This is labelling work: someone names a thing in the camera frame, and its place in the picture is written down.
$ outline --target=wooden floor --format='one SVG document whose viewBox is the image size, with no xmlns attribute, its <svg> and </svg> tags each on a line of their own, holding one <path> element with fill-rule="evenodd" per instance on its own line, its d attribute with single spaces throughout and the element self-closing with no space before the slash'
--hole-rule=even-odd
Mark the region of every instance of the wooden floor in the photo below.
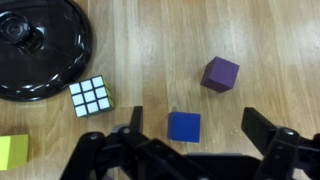
<svg viewBox="0 0 320 180">
<path fill-rule="evenodd" d="M 77 2 L 96 36 L 92 64 L 81 79 L 103 75 L 116 110 L 76 118 L 68 90 L 32 103 L 0 100 L 0 135 L 31 137 L 28 164 L 0 172 L 0 179 L 58 179 L 83 133 L 109 134 L 129 121 L 135 105 L 144 106 L 144 133 L 180 153 L 261 158 L 241 131 L 244 107 L 307 138 L 320 132 L 319 0 Z M 240 65 L 234 89 L 222 94 L 199 84 L 215 56 Z M 199 144 L 166 138 L 172 110 L 201 114 Z"/>
</svg>

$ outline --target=cube sticker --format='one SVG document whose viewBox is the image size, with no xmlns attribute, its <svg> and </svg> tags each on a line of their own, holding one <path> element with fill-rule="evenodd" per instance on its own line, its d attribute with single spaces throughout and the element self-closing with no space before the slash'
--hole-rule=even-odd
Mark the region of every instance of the cube sticker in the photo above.
<svg viewBox="0 0 320 180">
<path fill-rule="evenodd" d="M 69 85 L 77 117 L 114 109 L 114 102 L 102 76 Z"/>
</svg>

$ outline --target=yellow cube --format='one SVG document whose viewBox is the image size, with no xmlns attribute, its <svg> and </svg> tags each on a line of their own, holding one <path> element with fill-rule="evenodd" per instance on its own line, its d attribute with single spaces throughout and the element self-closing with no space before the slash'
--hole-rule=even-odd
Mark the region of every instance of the yellow cube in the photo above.
<svg viewBox="0 0 320 180">
<path fill-rule="evenodd" d="M 0 136 L 0 171 L 27 163 L 28 135 Z"/>
</svg>

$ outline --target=wooden block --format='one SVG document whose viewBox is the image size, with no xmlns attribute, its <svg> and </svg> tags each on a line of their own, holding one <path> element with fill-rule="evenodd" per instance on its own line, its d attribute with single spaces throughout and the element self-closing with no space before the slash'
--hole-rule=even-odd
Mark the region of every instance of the wooden block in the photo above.
<svg viewBox="0 0 320 180">
<path fill-rule="evenodd" d="M 27 163 L 28 135 L 0 136 L 0 170 L 5 171 Z"/>
<path fill-rule="evenodd" d="M 217 92 L 225 92 L 233 88 L 239 71 L 239 65 L 215 57 L 205 69 L 201 85 Z"/>
</svg>

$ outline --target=white rubik's cube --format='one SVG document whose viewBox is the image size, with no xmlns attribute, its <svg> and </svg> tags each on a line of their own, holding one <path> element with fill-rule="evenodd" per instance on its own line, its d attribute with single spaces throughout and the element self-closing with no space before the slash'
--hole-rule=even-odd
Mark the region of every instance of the white rubik's cube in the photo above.
<svg viewBox="0 0 320 180">
<path fill-rule="evenodd" d="M 110 88 L 102 76 L 69 86 L 77 117 L 85 117 L 114 109 Z"/>
</svg>

